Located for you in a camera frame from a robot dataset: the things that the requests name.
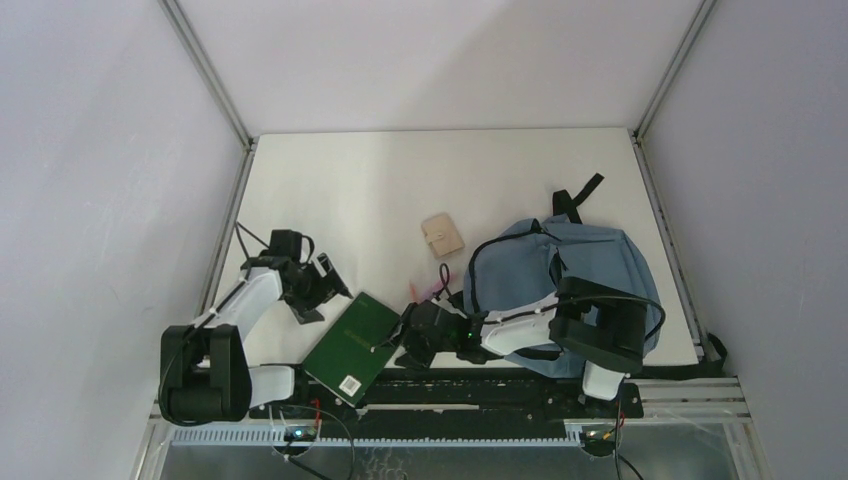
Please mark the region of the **blue student backpack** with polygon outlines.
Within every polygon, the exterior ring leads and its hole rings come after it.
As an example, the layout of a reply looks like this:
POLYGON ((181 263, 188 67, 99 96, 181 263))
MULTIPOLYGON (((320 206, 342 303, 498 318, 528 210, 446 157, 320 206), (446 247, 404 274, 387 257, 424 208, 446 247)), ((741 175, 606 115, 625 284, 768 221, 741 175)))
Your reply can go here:
MULTIPOLYGON (((620 229, 584 224, 578 207, 604 180, 595 174, 572 197, 567 190, 552 194, 552 215, 544 221, 517 221, 497 237, 480 244, 472 253, 464 277, 463 307, 467 313, 506 311, 538 302, 552 294, 564 280, 581 279, 660 303, 650 268, 642 253, 620 229)), ((640 355, 653 350, 659 340, 663 313, 653 306, 641 307, 646 315, 640 355)), ((688 380, 725 375, 727 350, 714 335, 708 336, 719 355, 715 361, 694 365, 643 367, 649 378, 688 380)), ((550 378, 577 378, 590 361, 571 347, 554 359, 559 347, 549 338, 519 347, 520 353, 495 354, 550 378)))

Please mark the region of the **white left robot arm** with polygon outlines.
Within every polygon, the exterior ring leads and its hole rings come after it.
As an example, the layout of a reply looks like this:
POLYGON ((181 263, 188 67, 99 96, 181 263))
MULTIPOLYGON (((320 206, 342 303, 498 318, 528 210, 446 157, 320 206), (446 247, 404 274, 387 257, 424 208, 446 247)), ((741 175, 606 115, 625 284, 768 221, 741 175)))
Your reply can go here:
POLYGON ((314 240, 276 229, 247 255, 227 293, 188 324, 161 336, 157 402, 162 417, 182 427, 238 422, 260 405, 290 417, 311 407, 311 388, 285 364, 249 366, 243 337, 273 306, 284 303, 302 324, 322 320, 319 306, 351 292, 314 240))

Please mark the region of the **dark green book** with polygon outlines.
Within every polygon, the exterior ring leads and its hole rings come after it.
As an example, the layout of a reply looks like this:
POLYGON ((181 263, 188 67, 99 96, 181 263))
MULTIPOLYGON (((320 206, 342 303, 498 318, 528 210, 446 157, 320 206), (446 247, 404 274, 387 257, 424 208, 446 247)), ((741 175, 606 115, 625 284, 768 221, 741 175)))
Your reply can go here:
POLYGON ((302 362, 306 374, 342 402, 359 404, 397 350, 400 315, 366 293, 357 295, 302 362))

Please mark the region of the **beige snap wallet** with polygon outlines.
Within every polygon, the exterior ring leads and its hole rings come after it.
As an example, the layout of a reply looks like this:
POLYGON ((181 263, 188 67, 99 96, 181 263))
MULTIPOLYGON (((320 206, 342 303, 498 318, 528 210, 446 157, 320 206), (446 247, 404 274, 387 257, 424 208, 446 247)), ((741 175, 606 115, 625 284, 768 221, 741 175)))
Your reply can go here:
POLYGON ((447 257, 465 247, 465 242, 448 213, 440 213, 424 220, 421 223, 421 231, 435 259, 447 257))

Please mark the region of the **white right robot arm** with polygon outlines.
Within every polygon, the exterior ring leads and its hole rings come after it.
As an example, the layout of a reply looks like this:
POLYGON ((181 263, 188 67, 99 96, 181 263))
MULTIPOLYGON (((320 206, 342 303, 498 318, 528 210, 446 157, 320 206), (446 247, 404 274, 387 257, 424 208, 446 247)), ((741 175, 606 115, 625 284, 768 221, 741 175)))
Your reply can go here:
POLYGON ((616 405, 624 379, 641 371, 646 344, 665 318, 653 299, 566 277, 544 298, 505 311, 411 303, 387 342, 402 350, 396 366, 418 371, 442 352, 475 364, 510 355, 552 363, 574 354, 584 362, 579 406, 602 416, 616 405))

